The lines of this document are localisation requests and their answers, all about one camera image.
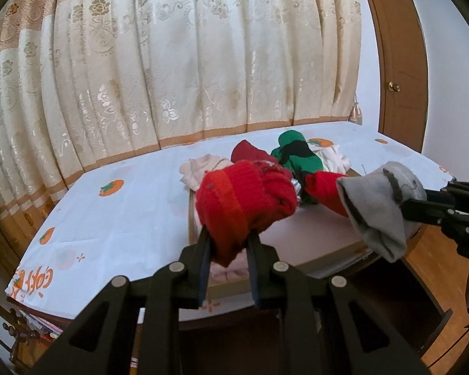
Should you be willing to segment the white persimmon print tablecloth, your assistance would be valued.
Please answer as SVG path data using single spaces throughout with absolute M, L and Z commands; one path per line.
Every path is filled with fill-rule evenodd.
M 451 174 L 411 148 L 351 122 L 294 127 L 313 144 L 333 142 L 365 175 L 389 161 L 403 163 L 423 187 L 439 190 Z M 189 193 L 179 167 L 206 154 L 228 157 L 247 140 L 270 152 L 285 130 L 258 130 L 170 147 L 99 167 L 83 174 L 55 206 L 23 255 L 5 292 L 12 301 L 57 318 L 75 318 L 113 277 L 146 278 L 179 260 L 189 245 Z M 356 262 L 313 271 L 327 276 Z M 241 295 L 209 299 L 199 311 L 181 311 L 179 320 L 212 317 L 253 306 L 250 283 Z

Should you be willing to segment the beige dotted underwear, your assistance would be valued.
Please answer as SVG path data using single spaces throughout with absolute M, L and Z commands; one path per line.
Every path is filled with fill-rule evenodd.
M 181 181 L 187 188 L 196 192 L 206 173 L 224 169 L 233 163 L 224 157 L 206 154 L 199 158 L 189 159 L 179 167 Z

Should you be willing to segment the beige floral curtain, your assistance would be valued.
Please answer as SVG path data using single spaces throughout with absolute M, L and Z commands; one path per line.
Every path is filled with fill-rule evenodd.
M 0 12 L 0 258 L 80 175 L 161 147 L 344 120 L 359 0 L 8 0 Z

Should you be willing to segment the light pink underwear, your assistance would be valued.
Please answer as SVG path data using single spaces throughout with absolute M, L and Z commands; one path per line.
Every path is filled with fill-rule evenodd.
M 210 285 L 234 283 L 249 278 L 249 268 L 246 250 L 240 252 L 229 266 L 223 267 L 212 262 L 210 265 Z

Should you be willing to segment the red garment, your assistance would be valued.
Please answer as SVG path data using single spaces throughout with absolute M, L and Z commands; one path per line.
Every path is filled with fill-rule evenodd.
M 195 194 L 199 220 L 214 240 L 214 261 L 227 267 L 258 234 L 295 213 L 295 188 L 285 169 L 267 161 L 241 160 L 205 174 Z

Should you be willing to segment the curtain tassel tieback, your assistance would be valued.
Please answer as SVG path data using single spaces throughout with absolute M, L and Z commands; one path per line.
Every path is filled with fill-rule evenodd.
M 357 96 L 354 96 L 353 105 L 351 108 L 350 115 L 348 117 L 348 121 L 352 122 L 353 124 L 358 124 L 358 125 L 363 124 L 363 113 L 359 106 Z

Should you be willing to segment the bright red underwear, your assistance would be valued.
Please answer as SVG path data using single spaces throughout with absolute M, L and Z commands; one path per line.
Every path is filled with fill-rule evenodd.
M 345 174 L 325 171 L 306 173 L 304 191 L 314 201 L 346 218 L 348 215 L 337 189 L 337 181 L 342 177 Z

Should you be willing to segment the brass door knob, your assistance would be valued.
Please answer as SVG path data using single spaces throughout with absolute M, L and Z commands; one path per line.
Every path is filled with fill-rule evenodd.
M 388 89 L 391 91 L 391 92 L 400 92 L 401 91 L 401 87 L 397 84 L 397 83 L 394 83 L 392 81 L 390 81 L 388 83 Z

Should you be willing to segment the green black striped underwear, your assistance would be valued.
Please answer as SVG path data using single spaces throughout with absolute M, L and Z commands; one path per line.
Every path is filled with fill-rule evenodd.
M 279 136 L 278 143 L 271 155 L 295 177 L 324 171 L 323 161 L 310 149 L 301 132 L 286 130 Z

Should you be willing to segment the white grey garment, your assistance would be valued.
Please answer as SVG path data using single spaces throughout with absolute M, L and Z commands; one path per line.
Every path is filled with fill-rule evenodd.
M 419 224 L 406 220 L 401 204 L 425 201 L 417 176 L 398 162 L 388 162 L 364 176 L 337 179 L 346 214 L 366 245 L 390 263 L 407 252 L 407 239 Z

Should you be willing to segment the brown wooden door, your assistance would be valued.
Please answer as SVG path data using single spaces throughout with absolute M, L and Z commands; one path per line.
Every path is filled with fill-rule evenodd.
M 413 0 L 367 0 L 380 60 L 380 133 L 416 152 L 424 143 L 428 64 Z M 401 87 L 391 92 L 388 83 Z

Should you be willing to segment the dark red underwear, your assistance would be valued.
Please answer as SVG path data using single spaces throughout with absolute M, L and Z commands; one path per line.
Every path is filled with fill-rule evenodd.
M 254 147 L 249 141 L 243 140 L 239 142 L 233 149 L 230 157 L 231 162 L 237 163 L 242 160 L 248 161 L 266 161 L 271 163 L 278 163 L 279 160 L 264 150 Z

